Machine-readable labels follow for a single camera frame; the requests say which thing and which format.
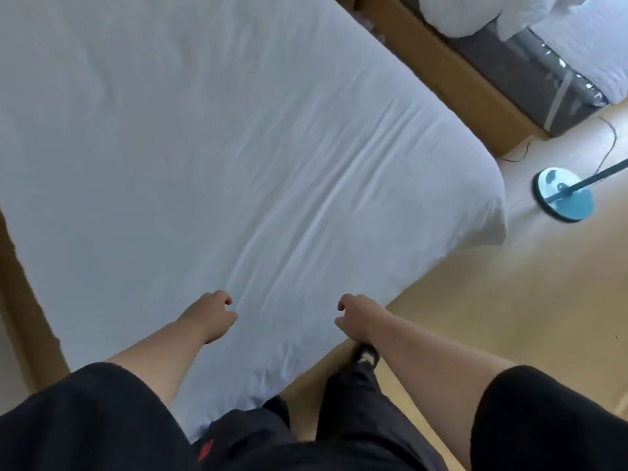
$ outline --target forearm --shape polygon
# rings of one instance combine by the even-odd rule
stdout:
[[[205,333],[194,322],[178,320],[111,357],[148,385],[170,407],[194,358],[205,342]]]
[[[392,315],[381,317],[372,338],[430,426],[470,470],[478,403],[491,380],[515,364]]]

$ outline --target person's left hand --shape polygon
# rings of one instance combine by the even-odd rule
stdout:
[[[218,340],[235,324],[237,313],[227,311],[225,305],[233,303],[225,291],[206,292],[178,318],[179,321],[191,321],[203,329],[205,343]]]

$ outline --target short sleeve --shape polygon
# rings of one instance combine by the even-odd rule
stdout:
[[[473,471],[619,470],[628,423],[532,367],[498,375],[471,433]]]
[[[0,417],[3,470],[186,470],[192,449],[144,382],[91,364]]]

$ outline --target leg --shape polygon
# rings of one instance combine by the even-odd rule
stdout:
[[[192,446],[201,469],[215,470],[250,451],[295,442],[289,428],[287,406],[281,398],[274,397],[262,408],[228,412],[212,422]]]
[[[440,454],[408,418],[381,393],[369,349],[357,350],[353,363],[327,381],[318,417],[318,440],[375,442],[408,465],[428,471],[446,471]]]

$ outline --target beige floor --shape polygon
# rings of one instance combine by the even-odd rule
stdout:
[[[628,157],[628,103],[602,114],[616,126],[605,166]],[[610,128],[592,118],[569,134],[533,142],[520,163],[500,161],[507,191],[509,236],[501,247],[456,253],[406,290],[394,313],[448,337],[531,364],[602,406],[625,412],[628,392],[628,170],[593,187],[597,210],[578,224],[539,211],[532,176],[549,166],[594,172],[612,145]],[[508,155],[517,159],[524,148]],[[325,377],[347,360],[336,349],[289,387],[294,429],[312,438]],[[428,437],[420,413],[386,364],[384,392]],[[434,438],[450,469],[461,469]]]

